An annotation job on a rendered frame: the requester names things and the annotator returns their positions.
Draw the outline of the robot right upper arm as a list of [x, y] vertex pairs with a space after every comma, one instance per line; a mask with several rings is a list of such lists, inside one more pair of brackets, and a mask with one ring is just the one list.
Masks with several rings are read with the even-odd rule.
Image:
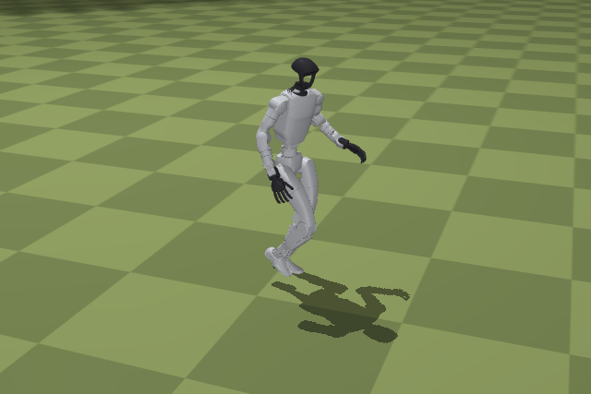
[[[279, 115], [284, 113], [287, 109], [289, 99], [284, 95], [273, 97], [268, 104], [268, 110], [259, 126], [259, 132], [264, 132], [267, 135], [267, 144], [271, 142], [271, 134], [269, 130], [274, 126]], [[257, 139], [257, 135], [256, 135]]]

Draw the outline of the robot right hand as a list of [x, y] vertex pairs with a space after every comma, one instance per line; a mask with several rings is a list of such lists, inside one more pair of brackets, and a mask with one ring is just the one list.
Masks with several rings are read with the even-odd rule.
[[[271, 181], [271, 190], [272, 190], [272, 192], [273, 192], [273, 194], [274, 194], [274, 197], [275, 197], [275, 199], [276, 199], [276, 201], [277, 201], [278, 203], [281, 203], [281, 202], [279, 201], [279, 199], [280, 199], [280, 200], [281, 200], [283, 203], [285, 203], [285, 202], [283, 201], [283, 198], [284, 198], [284, 199], [285, 199], [287, 202], [289, 202], [289, 200], [287, 199], [287, 197], [285, 196], [285, 194], [286, 194], [286, 195], [288, 195], [288, 196], [289, 196], [291, 199], [292, 199], [292, 197], [291, 197], [291, 196], [290, 196], [290, 194], [287, 192], [287, 190], [286, 190], [286, 188], [285, 188], [285, 185], [286, 185], [286, 186], [288, 186], [288, 187], [289, 187], [291, 190], [294, 190], [294, 188], [293, 188], [293, 187], [291, 187], [289, 184], [287, 184], [287, 183], [286, 183], [286, 182], [283, 180], [283, 178], [280, 178], [279, 171], [278, 171], [278, 169], [277, 169], [275, 166], [274, 166], [274, 170], [275, 170], [276, 174], [272, 175], [271, 177], [269, 177], [269, 176], [268, 176], [268, 177], [269, 177], [269, 179], [270, 179], [270, 181]], [[284, 192], [283, 192], [283, 191], [285, 192], [285, 194], [284, 194]], [[277, 197], [277, 194], [276, 194], [276, 192], [277, 192], [277, 194], [278, 194], [278, 197], [279, 197], [279, 199], [278, 199], [278, 197]], [[281, 196], [280, 192], [281, 192], [281, 194], [282, 194], [283, 198], [282, 198], [282, 196]]]

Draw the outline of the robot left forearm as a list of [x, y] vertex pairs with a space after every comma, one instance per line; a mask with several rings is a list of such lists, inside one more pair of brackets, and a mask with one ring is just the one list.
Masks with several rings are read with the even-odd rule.
[[[324, 117], [324, 116], [323, 116]], [[325, 119], [325, 117], [324, 117]], [[338, 142], [338, 138], [342, 137], [340, 134], [330, 125], [325, 119], [320, 127], [320, 132], [324, 133], [328, 139], [330, 139], [338, 148], [343, 148], [344, 145]], [[345, 138], [345, 137], [344, 137]]]

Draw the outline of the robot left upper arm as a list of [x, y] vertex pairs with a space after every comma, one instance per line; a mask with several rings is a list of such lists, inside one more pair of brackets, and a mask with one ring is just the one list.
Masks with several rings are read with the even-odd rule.
[[324, 95], [322, 93], [320, 93], [318, 90], [316, 89], [312, 89], [316, 95], [317, 95], [317, 103], [316, 103], [316, 108], [315, 108], [315, 112], [313, 114], [312, 117], [312, 121], [311, 124], [315, 127], [318, 127], [319, 125], [321, 125], [324, 122], [324, 117], [323, 115], [320, 113], [321, 108], [322, 108], [322, 102], [324, 100]]

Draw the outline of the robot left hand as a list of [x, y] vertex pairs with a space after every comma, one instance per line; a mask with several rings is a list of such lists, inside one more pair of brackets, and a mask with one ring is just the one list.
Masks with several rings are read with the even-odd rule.
[[366, 152], [363, 151], [360, 147], [353, 143], [349, 143], [349, 140], [343, 137], [339, 137], [338, 142], [344, 145], [343, 149], [350, 149], [354, 154], [359, 156], [361, 159], [361, 163], [364, 163], [366, 161]]

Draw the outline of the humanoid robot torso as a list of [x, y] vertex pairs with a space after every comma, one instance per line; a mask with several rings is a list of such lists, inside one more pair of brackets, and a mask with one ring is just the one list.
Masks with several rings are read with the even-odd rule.
[[313, 114], [315, 112], [317, 95], [310, 88], [305, 90], [306, 96], [298, 96], [293, 92], [300, 90], [284, 90], [279, 96], [284, 95], [289, 99], [287, 109], [280, 114], [273, 126], [275, 138], [283, 143], [281, 153], [276, 156], [276, 167], [282, 163], [288, 166], [294, 173], [302, 167], [302, 153], [297, 151], [299, 143], [302, 143], [308, 133]]

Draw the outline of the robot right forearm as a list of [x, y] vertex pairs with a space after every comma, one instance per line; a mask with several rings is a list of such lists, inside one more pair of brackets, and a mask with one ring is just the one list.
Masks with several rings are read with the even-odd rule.
[[267, 144], [267, 135], [264, 132], [257, 134], [257, 148], [260, 153], [261, 159], [263, 160], [263, 167], [269, 177], [276, 174], [274, 170], [275, 161], [272, 159], [271, 146]]

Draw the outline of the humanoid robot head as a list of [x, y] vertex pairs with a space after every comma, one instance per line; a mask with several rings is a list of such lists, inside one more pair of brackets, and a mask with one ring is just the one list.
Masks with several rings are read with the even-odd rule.
[[[296, 59], [292, 63], [291, 67], [299, 75], [299, 81], [297, 81], [295, 85], [289, 89], [289, 92], [290, 90], [292, 92], [296, 89], [300, 90], [300, 92], [293, 92], [294, 94], [298, 96], [308, 95], [308, 92], [305, 90], [309, 89], [312, 86], [316, 73], [319, 72], [319, 68], [313, 61], [305, 57]], [[306, 76], [311, 76], [311, 80], [309, 82], [304, 81], [304, 77]]]

